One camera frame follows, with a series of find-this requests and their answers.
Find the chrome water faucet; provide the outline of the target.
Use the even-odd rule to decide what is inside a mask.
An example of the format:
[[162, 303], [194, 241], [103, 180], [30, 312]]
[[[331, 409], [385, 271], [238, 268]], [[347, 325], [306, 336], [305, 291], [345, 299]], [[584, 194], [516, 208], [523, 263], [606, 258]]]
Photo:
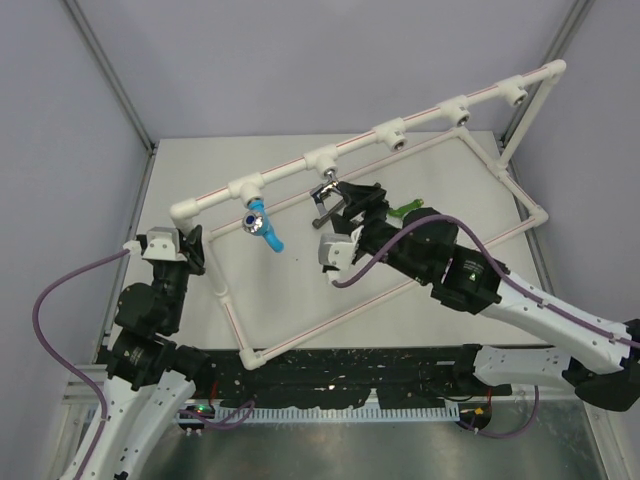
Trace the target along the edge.
[[334, 169], [329, 169], [324, 173], [324, 182], [313, 188], [309, 194], [315, 204], [320, 216], [326, 215], [328, 210], [325, 201], [331, 195], [342, 197], [343, 194], [339, 188], [339, 180]]

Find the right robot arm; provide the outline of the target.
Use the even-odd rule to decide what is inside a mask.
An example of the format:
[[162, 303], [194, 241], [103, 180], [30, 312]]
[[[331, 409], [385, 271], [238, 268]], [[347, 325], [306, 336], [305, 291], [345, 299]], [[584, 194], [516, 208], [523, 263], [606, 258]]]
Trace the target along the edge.
[[410, 212], [400, 227], [387, 220], [379, 185], [336, 185], [345, 205], [332, 215], [319, 261], [331, 283], [348, 288], [384, 264], [454, 311], [523, 330], [543, 348], [465, 347], [452, 370], [465, 394], [523, 384], [570, 391], [604, 410], [625, 412], [639, 399], [639, 322], [608, 321], [525, 281], [492, 257], [462, 221], [433, 208]]

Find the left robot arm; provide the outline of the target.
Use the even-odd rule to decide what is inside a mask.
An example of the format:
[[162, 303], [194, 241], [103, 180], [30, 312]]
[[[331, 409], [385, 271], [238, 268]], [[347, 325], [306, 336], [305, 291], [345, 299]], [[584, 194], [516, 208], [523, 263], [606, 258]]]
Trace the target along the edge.
[[211, 390], [215, 369], [202, 350], [171, 341], [188, 283], [205, 272], [202, 228], [157, 227], [137, 238], [152, 266], [150, 283], [125, 287], [108, 351], [105, 398], [63, 476], [136, 479], [163, 432], [190, 398]]

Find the white PVC pipe frame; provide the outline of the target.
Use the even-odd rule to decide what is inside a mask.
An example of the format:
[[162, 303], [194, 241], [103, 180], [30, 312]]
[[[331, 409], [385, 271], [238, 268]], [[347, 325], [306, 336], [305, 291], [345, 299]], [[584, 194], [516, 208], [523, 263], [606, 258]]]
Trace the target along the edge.
[[[457, 138], [465, 143], [487, 167], [493, 177], [502, 184], [513, 197], [521, 203], [528, 213], [525, 220], [521, 221], [515, 227], [502, 232], [500, 235], [490, 239], [485, 245], [494, 247], [510, 240], [520, 234], [540, 226], [545, 223], [549, 216], [548, 213], [538, 205], [507, 173], [509, 162], [521, 143], [524, 135], [530, 128], [533, 120], [537, 116], [540, 108], [544, 104], [554, 85], [559, 81], [566, 71], [566, 62], [562, 59], [556, 59], [544, 64], [536, 70], [525, 73], [524, 75], [516, 75], [495, 84], [478, 90], [468, 95], [459, 95], [451, 99], [440, 102], [434, 107], [427, 110], [409, 115], [407, 117], [398, 117], [383, 122], [367, 132], [361, 133], [353, 138], [343, 140], [337, 144], [328, 144], [320, 148], [304, 153], [301, 157], [295, 158], [284, 164], [272, 167], [263, 172], [255, 172], [245, 175], [238, 179], [232, 180], [226, 186], [206, 193], [196, 198], [189, 198], [173, 204], [169, 209], [169, 214], [174, 225], [183, 233], [190, 232], [194, 227], [194, 218], [203, 211], [222, 204], [229, 200], [240, 200], [244, 207], [253, 199], [263, 199], [261, 190], [266, 185], [273, 184], [282, 179], [296, 175], [302, 171], [315, 170], [320, 178], [325, 180], [324, 173], [329, 169], [334, 169], [337, 173], [337, 160], [340, 156], [344, 156], [368, 147], [373, 144], [384, 144], [391, 152], [389, 157], [380, 161], [371, 163], [362, 167], [361, 174], [368, 174], [379, 168], [384, 168], [395, 161], [405, 158], [415, 152], [435, 146], [443, 141]], [[501, 156], [493, 159], [483, 150], [475, 139], [471, 136], [466, 124], [469, 121], [469, 106], [479, 104], [493, 98], [502, 98], [511, 106], [519, 106], [524, 103], [529, 96], [526, 87], [540, 83], [539, 88], [532, 93], [531, 103], [526, 107], [524, 116], [520, 123], [517, 124], [513, 136], [504, 147]], [[434, 121], [440, 118], [446, 118], [451, 124], [451, 128], [435, 137], [427, 140], [418, 146], [407, 147], [407, 130], [416, 128], [422, 124]], [[271, 207], [266, 207], [266, 213], [276, 213], [282, 209], [289, 208], [303, 200], [304, 194], [298, 194], [290, 199], [281, 201]], [[228, 323], [234, 334], [239, 347], [239, 357], [242, 365], [247, 370], [255, 370], [262, 367], [267, 361], [288, 352], [295, 346], [305, 343], [312, 338], [323, 334], [342, 323], [346, 323], [359, 313], [364, 313], [370, 307], [383, 304], [391, 300], [395, 295], [404, 293], [412, 287], [406, 282], [392, 290], [384, 292], [379, 297], [368, 301], [344, 315], [327, 320], [317, 325], [317, 328], [310, 329], [300, 334], [298, 337], [292, 338], [291, 341], [281, 343], [271, 349], [263, 352], [254, 350], [247, 338], [242, 326], [241, 320], [235, 316], [235, 310], [229, 288], [217, 263], [212, 247], [209, 248], [209, 257], [206, 259], [208, 267], [207, 275], [213, 287], [214, 294], [219, 298], [219, 303], [223, 307]]]

